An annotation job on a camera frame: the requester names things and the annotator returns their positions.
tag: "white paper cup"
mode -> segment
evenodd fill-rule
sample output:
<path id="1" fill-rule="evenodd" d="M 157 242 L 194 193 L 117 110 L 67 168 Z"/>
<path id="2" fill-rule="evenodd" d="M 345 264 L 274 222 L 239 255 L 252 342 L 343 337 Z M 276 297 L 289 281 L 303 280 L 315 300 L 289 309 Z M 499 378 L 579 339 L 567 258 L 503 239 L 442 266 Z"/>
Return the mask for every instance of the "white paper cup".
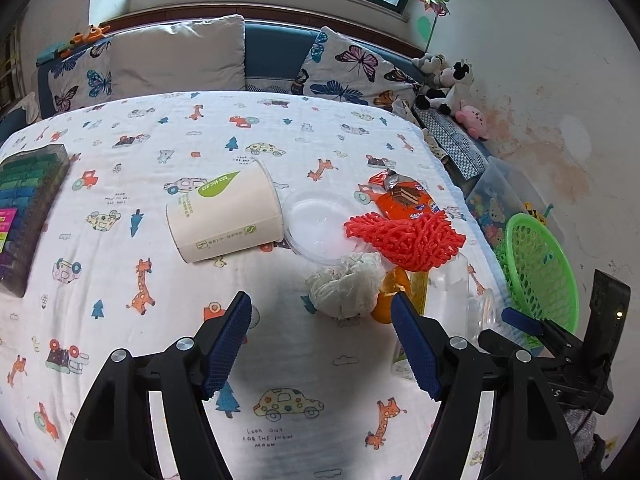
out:
<path id="1" fill-rule="evenodd" d="M 280 200 L 259 161 L 169 202 L 166 219 L 188 264 L 284 237 Z"/>

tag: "orange butterfly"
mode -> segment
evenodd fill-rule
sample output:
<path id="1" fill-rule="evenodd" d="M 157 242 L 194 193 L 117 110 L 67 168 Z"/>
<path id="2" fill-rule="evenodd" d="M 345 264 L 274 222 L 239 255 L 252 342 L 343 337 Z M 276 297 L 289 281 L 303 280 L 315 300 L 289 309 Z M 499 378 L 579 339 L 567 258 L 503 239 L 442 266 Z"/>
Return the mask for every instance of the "orange butterfly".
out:
<path id="1" fill-rule="evenodd" d="M 384 108 L 387 112 L 391 112 L 391 105 L 395 101 L 393 90 L 387 90 L 386 92 L 382 92 L 378 97 L 373 99 L 373 104 Z"/>

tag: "laundry basket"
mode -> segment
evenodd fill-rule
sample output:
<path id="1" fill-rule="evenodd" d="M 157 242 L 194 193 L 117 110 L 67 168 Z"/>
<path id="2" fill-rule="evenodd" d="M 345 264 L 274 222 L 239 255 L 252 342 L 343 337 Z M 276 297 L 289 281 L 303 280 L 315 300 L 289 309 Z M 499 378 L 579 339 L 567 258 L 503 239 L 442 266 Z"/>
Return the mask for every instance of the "laundry basket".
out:
<path id="1" fill-rule="evenodd" d="M 551 319 L 575 333 L 580 310 L 575 276 L 546 227 L 527 214 L 512 216 L 495 254 L 519 311 L 535 319 Z M 540 346 L 536 338 L 529 337 L 527 342 Z"/>

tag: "white patterned bedsheet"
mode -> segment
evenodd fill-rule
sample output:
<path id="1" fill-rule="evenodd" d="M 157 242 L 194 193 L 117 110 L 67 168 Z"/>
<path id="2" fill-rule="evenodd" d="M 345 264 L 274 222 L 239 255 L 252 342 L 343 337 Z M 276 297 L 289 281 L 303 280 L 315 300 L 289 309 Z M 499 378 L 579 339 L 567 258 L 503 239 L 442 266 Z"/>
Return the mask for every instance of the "white patterned bedsheet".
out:
<path id="1" fill-rule="evenodd" d="M 386 158 L 425 184 L 451 213 L 453 227 L 467 236 L 462 253 L 479 282 L 500 292 L 501 306 L 506 288 L 497 261 L 462 193 L 420 135 L 379 108 L 281 94 L 187 92 L 76 110 L 9 138 L 0 158 L 52 141 L 75 154 L 25 297 L 0 295 L 0 370 L 8 373 L 0 383 L 0 418 L 38 475 L 56 477 L 74 417 L 113 349 L 162 351 L 195 334 L 211 303 L 226 308 L 244 290 L 259 322 L 248 332 L 228 388 L 205 403 L 234 477 L 407 479 L 438 405 L 415 383 L 390 373 L 393 327 L 369 317 L 338 323 L 311 314 L 304 280 L 316 264 L 286 248 L 185 264 L 164 206 L 172 198 L 168 190 L 181 192 L 193 179 L 233 171 L 252 156 L 270 171 L 281 200 L 299 189 L 354 200 L 358 184 L 379 171 L 367 165 L 367 155 Z M 267 145 L 266 151 L 252 155 L 248 148 L 257 144 Z M 355 200 L 354 207 L 376 209 Z M 52 273 L 60 258 L 70 266 L 80 263 L 70 280 Z M 147 261 L 152 272 L 142 272 L 140 285 L 136 266 Z M 142 286 L 155 300 L 144 316 L 127 307 Z M 51 356 L 50 348 L 56 350 Z M 18 355 L 26 359 L 24 370 Z M 296 410 L 274 422 L 255 415 L 254 406 L 275 388 L 282 388 L 279 395 L 299 390 L 323 407 L 315 418 Z M 490 420 L 491 395 L 483 395 L 465 469 L 469 479 L 478 475 Z M 365 446 L 369 432 L 382 431 L 377 402 L 388 404 L 392 397 L 406 412 L 385 420 L 382 446 Z M 163 475 L 172 478 L 177 470 L 159 394 L 152 396 L 152 415 Z"/>

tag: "silver bolt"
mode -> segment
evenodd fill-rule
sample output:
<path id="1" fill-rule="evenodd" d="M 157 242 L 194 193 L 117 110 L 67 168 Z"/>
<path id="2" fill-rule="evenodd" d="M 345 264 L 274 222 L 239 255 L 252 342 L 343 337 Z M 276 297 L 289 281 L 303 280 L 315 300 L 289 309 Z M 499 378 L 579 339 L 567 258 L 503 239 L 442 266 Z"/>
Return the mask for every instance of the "silver bolt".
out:
<path id="1" fill-rule="evenodd" d="M 518 361 L 522 361 L 523 363 L 528 363 L 531 361 L 531 354 L 526 350 L 518 350 L 516 352 L 516 359 Z"/>
<path id="2" fill-rule="evenodd" d="M 463 337 L 455 336 L 449 339 L 449 344 L 456 350 L 464 350 L 466 348 L 466 339 Z"/>
<path id="3" fill-rule="evenodd" d="M 114 350 L 111 353 L 111 360 L 114 363 L 119 363 L 120 361 L 124 361 L 124 358 L 127 356 L 127 351 L 119 348 L 118 350 Z"/>
<path id="4" fill-rule="evenodd" d="M 183 337 L 175 344 L 176 348 L 181 351 L 188 350 L 189 348 L 192 348 L 193 345 L 193 339 L 191 339 L 190 337 Z"/>

